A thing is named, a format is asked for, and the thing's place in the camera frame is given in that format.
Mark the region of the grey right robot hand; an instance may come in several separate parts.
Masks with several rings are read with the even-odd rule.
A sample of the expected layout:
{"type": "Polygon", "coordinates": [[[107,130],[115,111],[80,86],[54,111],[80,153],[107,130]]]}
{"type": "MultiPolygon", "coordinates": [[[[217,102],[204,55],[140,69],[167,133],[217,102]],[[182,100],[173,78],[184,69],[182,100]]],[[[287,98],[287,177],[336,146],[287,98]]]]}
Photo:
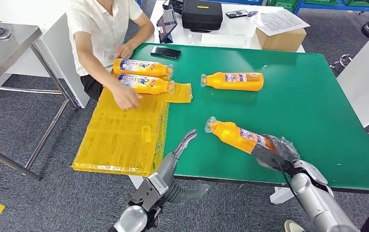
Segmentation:
{"type": "Polygon", "coordinates": [[[294,145],[284,137],[279,138],[269,134],[263,134],[263,136],[270,140],[274,151],[263,146],[259,146],[258,150],[253,149],[251,155],[255,156],[260,166],[279,172],[286,171],[292,167],[294,160],[300,159],[294,145]]]}

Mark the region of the seated person's left hand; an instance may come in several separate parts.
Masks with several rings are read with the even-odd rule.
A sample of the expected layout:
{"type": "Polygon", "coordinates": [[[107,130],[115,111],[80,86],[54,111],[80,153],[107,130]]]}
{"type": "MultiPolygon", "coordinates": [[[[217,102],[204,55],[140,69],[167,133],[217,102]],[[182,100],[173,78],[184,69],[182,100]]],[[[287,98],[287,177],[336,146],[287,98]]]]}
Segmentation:
{"type": "Polygon", "coordinates": [[[115,58],[129,59],[132,56],[135,47],[129,43],[124,43],[119,46],[115,52],[115,58]]]}

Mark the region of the seated person's right hand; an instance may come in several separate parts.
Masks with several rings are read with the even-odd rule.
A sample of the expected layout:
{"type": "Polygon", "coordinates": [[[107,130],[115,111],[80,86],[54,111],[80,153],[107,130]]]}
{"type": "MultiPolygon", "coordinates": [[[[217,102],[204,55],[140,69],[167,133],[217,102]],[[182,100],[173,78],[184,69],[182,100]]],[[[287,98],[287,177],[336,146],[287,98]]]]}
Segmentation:
{"type": "Polygon", "coordinates": [[[135,92],[132,88],[123,84],[117,84],[110,88],[116,104],[121,109],[132,109],[140,106],[139,99],[142,95],[135,92]]]}

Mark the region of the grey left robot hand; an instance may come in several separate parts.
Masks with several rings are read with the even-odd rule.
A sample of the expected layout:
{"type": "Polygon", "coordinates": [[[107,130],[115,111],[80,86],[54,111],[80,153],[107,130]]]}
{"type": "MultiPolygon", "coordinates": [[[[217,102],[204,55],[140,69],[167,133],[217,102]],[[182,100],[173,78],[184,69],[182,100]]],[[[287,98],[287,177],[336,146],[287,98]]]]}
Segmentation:
{"type": "Polygon", "coordinates": [[[162,163],[157,169],[157,173],[161,175],[162,179],[168,185],[168,190],[162,197],[166,202],[182,203],[199,199],[202,198],[210,189],[210,185],[208,184],[202,184],[196,189],[184,189],[175,182],[174,172],[176,170],[177,162],[183,154],[183,151],[187,148],[189,142],[195,139],[196,136],[197,132],[195,129],[187,132],[176,148],[164,157],[162,163]]]}

